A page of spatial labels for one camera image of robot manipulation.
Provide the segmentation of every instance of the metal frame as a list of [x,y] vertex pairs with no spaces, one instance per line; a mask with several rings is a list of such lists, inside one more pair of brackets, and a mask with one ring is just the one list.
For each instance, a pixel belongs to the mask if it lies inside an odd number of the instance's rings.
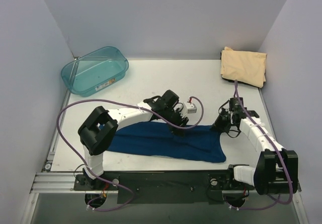
[[[262,95],[261,90],[259,89],[259,93],[262,99],[262,103],[264,105],[265,112],[268,117],[268,123],[271,126],[272,129],[272,135],[275,137],[275,133],[273,130],[273,125],[271,122],[271,119],[268,114],[268,110]],[[70,98],[70,92],[67,90],[65,93],[65,97],[62,103],[62,107],[65,107]],[[62,116],[60,120],[60,125],[63,123],[64,120],[64,115]],[[52,138],[51,146],[49,149],[48,157],[47,157],[47,163],[52,163],[54,155],[55,155],[55,150],[56,146],[58,143],[58,132],[57,129],[55,130],[55,133]],[[87,194],[94,194],[94,193],[100,193],[101,191],[74,191],[74,176],[73,173],[71,172],[42,172],[42,173],[37,173],[35,176],[34,183],[31,188],[30,196],[25,208],[25,212],[21,221],[21,224],[30,224],[32,221],[32,217],[35,211],[36,203],[38,200],[38,195],[40,193],[87,193]],[[110,194],[117,194],[118,191],[109,191]],[[300,192],[297,192],[293,195],[293,204],[296,210],[297,217],[299,219],[299,222],[301,224],[308,224],[308,219],[307,215],[305,212],[305,208],[302,202],[302,198],[300,195]]]

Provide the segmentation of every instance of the label sticker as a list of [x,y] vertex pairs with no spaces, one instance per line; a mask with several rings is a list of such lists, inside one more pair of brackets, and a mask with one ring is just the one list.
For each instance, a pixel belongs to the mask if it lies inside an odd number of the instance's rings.
[[115,82],[115,78],[110,79],[108,82],[105,82],[104,84],[101,84],[100,86],[95,87],[95,90],[96,90],[96,91],[99,91],[99,90],[101,90],[101,89],[103,89],[103,88],[105,88],[105,87],[107,87],[107,86],[109,86],[109,85],[113,84],[114,82]]

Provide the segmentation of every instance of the plastic bin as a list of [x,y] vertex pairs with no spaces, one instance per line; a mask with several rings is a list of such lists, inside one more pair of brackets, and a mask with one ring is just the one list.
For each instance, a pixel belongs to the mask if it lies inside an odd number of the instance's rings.
[[73,94],[88,97],[121,80],[129,62],[115,47],[104,47],[64,66],[61,78]]

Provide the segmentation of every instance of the folded cloth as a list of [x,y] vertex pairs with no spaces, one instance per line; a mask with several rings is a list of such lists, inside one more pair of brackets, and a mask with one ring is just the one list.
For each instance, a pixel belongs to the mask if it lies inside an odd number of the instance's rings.
[[141,122],[118,130],[108,151],[225,162],[226,156],[220,146],[221,133],[209,129],[210,126],[196,126],[186,130],[185,136],[180,137],[173,135],[165,123]]
[[227,80],[238,80],[262,88],[265,79],[266,54],[234,51],[225,47],[221,52],[220,74]]

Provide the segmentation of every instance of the tabletop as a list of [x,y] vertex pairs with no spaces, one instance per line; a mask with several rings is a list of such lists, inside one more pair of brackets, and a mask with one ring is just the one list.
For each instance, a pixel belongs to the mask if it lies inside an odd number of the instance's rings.
[[[162,95],[170,89],[181,101],[186,101],[189,96],[198,97],[205,110],[200,124],[211,125],[218,116],[220,105],[234,93],[234,84],[221,78],[220,64],[220,60],[129,60],[129,70],[122,80],[87,98],[71,94],[68,103],[84,99],[108,99],[135,105],[143,99]],[[245,106],[259,114],[271,133],[258,88],[239,84],[238,92],[244,98]],[[105,109],[118,108],[107,103],[83,103],[69,108],[63,120],[63,134],[81,154],[84,154],[84,151],[77,130],[97,106],[103,106]],[[197,102],[196,106],[198,111],[196,114],[189,114],[189,124],[197,122],[200,117],[200,106]],[[166,171],[218,170],[227,169],[229,164],[256,166],[259,153],[245,135],[230,138],[223,133],[220,136],[220,144],[227,157],[226,161],[220,164],[105,151],[103,168],[106,171]],[[80,158],[59,138],[51,171],[74,171],[80,164]]]

